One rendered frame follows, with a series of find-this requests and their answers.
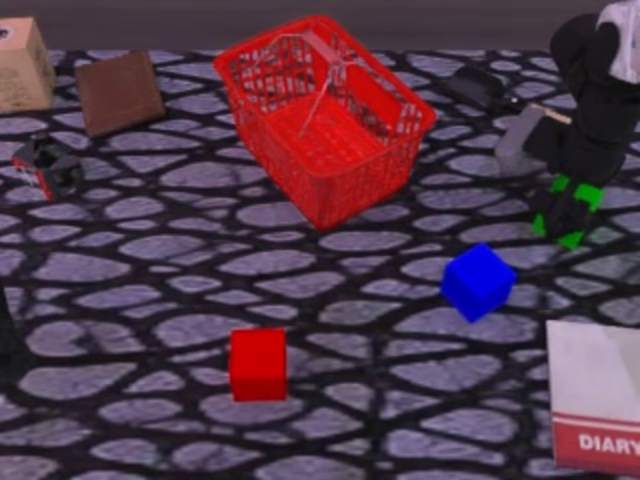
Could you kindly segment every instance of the white fur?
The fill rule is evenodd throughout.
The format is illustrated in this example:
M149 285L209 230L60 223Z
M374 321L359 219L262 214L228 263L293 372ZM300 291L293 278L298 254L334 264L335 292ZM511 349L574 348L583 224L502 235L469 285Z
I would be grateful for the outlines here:
M627 83L640 84L640 0L627 0L607 5L598 25L614 23L620 32L620 48L609 73Z

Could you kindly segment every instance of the brown notebook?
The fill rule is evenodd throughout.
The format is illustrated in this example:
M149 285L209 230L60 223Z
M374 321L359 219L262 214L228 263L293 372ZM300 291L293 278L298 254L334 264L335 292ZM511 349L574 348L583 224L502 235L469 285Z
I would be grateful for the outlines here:
M146 52L132 52L76 68L87 135L98 137L166 115Z

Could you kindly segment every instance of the cobblestone surface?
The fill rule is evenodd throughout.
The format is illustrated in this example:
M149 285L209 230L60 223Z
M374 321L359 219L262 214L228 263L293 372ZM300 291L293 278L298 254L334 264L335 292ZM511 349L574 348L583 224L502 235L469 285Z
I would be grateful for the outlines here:
M430 87L462 62L524 97L571 102L542 53L379 57L440 113L411 184L315 233L235 136L214 52L153 52L159 123L90 142L74 65L54 52L55 114L0 119L0 275L40 357L0 398L0 480L610 478L553 467L543 322L640 323L640 160L569 253L529 233L524 179L496 175L508 121ZM46 204L8 158L43 129L82 150L88 190ZM445 263L490 242L519 273L468 326ZM230 401L227 339L289 329L291 399Z

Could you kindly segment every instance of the gray wall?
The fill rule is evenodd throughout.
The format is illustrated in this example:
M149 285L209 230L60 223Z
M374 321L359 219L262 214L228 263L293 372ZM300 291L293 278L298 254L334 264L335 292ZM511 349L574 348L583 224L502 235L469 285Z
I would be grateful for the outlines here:
M327 13L370 48L547 49L553 30L606 0L0 0L35 16L52 49L218 49Z

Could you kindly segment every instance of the red basket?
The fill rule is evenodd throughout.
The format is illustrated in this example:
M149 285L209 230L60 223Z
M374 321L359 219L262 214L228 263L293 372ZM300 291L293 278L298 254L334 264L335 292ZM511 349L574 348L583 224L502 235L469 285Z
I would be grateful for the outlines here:
M342 27L306 17L214 60L238 135L319 230L401 188L436 115Z

